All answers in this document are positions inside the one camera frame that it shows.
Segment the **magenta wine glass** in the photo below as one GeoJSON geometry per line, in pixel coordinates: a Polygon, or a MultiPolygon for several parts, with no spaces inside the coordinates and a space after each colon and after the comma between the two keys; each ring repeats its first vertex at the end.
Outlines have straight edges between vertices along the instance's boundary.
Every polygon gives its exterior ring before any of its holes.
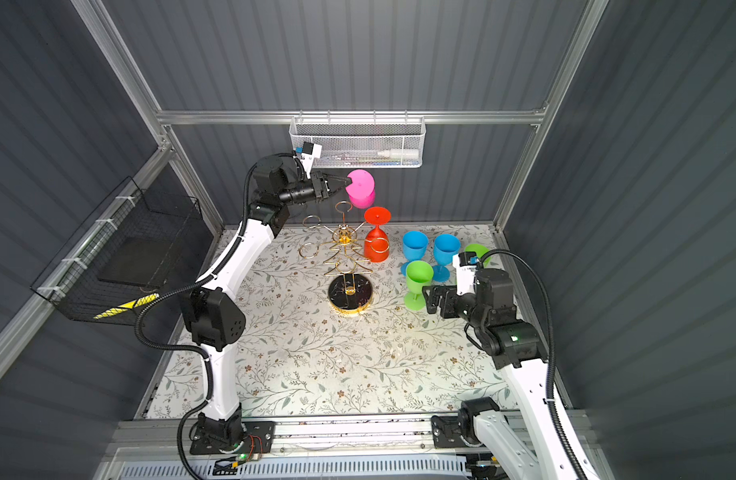
{"type": "Polygon", "coordinates": [[[376,183],[373,175],[363,169],[353,170],[348,174],[352,183],[346,187],[349,201],[354,207],[368,209],[375,202],[376,183]]]}

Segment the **green wine glass back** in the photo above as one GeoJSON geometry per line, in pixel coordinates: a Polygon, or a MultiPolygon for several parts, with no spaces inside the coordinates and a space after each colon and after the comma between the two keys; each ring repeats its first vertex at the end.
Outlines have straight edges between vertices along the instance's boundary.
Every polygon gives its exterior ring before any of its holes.
{"type": "Polygon", "coordinates": [[[430,286],[434,277],[433,267],[423,261],[410,262],[406,269],[406,284],[409,292],[404,297],[404,303],[410,311],[420,311],[426,308],[423,288],[430,286]]]}

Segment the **green wine glass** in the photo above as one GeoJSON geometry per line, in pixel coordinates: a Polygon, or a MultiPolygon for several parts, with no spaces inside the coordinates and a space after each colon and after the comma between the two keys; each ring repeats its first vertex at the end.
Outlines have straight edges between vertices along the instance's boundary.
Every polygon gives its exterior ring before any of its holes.
{"type": "Polygon", "coordinates": [[[487,266],[490,262],[490,260],[482,260],[482,257],[489,251],[489,248],[484,245],[478,243],[470,243],[465,247],[465,251],[471,253],[471,258],[467,261],[468,265],[474,265],[475,263],[480,262],[484,266],[487,266]]]}
{"type": "Polygon", "coordinates": [[[410,262],[406,269],[406,284],[409,292],[404,297],[404,303],[410,311],[420,311],[426,308],[423,288],[430,286],[434,277],[433,267],[423,261],[410,262]]]}

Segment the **blue wine glass front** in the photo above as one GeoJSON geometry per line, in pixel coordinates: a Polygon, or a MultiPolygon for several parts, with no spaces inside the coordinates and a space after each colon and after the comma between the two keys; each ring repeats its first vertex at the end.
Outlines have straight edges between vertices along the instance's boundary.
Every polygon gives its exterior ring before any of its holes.
{"type": "Polygon", "coordinates": [[[437,264],[433,267],[433,281],[445,283],[450,279],[448,266],[461,248],[460,240],[451,234],[441,234],[434,241],[433,256],[437,264]]]}

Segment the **blue wine glass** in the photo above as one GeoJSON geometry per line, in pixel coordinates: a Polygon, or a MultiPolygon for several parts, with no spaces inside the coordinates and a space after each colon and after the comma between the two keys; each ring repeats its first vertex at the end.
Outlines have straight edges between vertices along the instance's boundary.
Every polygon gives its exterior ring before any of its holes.
{"type": "Polygon", "coordinates": [[[441,234],[434,241],[433,256],[437,264],[433,267],[433,281],[445,283],[450,279],[448,266],[461,248],[460,240],[451,234],[441,234]]]}
{"type": "Polygon", "coordinates": [[[427,235],[418,230],[409,231],[403,236],[403,255],[406,262],[401,266],[402,275],[407,273],[407,268],[412,262],[423,259],[428,244],[429,238],[427,235]]]}

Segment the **green wine glass front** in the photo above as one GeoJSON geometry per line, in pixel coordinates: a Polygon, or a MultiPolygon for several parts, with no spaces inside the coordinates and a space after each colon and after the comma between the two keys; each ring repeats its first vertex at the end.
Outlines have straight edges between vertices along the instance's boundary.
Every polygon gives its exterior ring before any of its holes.
{"type": "Polygon", "coordinates": [[[489,248],[484,245],[478,243],[470,243],[465,247],[465,251],[471,253],[471,258],[467,261],[468,265],[474,265],[475,263],[480,262],[484,266],[487,266],[490,262],[490,260],[482,260],[482,257],[489,251],[489,248]]]}

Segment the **red wine glass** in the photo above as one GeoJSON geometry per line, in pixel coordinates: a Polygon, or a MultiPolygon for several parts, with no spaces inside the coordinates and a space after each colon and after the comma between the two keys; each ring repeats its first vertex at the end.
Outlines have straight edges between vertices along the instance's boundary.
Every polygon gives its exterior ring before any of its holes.
{"type": "Polygon", "coordinates": [[[390,240],[382,226],[391,221],[390,211],[384,207],[374,206],[365,211],[364,219],[374,226],[364,241],[364,255],[372,263],[381,263],[388,259],[390,240]]]}

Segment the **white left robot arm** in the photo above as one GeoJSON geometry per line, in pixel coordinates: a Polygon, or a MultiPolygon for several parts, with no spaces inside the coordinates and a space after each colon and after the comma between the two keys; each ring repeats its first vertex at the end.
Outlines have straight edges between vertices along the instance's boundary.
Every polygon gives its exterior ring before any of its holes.
{"type": "Polygon", "coordinates": [[[238,231],[197,285],[179,295],[186,329],[204,357],[205,405],[190,434],[195,444],[226,453],[244,447],[249,435],[234,373],[247,325],[236,302],[239,287],[285,226],[292,205],[329,199],[352,183],[348,176],[307,169],[295,153],[266,156],[247,172],[238,231]]]}

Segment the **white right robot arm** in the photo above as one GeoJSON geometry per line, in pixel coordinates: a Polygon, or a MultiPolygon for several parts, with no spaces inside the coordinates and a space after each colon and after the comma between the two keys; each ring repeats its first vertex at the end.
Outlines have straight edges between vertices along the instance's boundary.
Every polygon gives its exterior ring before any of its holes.
{"type": "Polygon", "coordinates": [[[523,441],[495,400],[462,403],[458,430],[470,445],[486,447],[510,479],[596,479],[550,373],[550,355],[538,330],[520,319],[508,273],[462,267],[454,286],[426,286],[429,313],[460,318],[474,342],[507,383],[527,428],[523,441]]]}

